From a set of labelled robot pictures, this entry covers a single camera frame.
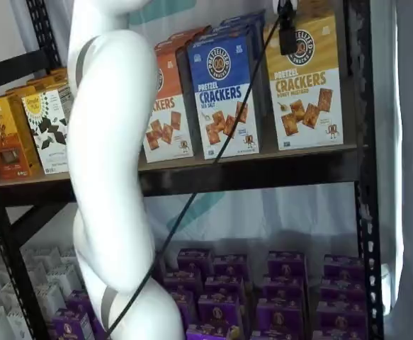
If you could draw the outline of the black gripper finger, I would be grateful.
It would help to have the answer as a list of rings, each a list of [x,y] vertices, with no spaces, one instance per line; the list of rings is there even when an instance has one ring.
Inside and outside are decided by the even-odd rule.
[[[297,50],[295,37],[296,10],[291,1],[278,2],[279,45],[281,55],[291,55]]]

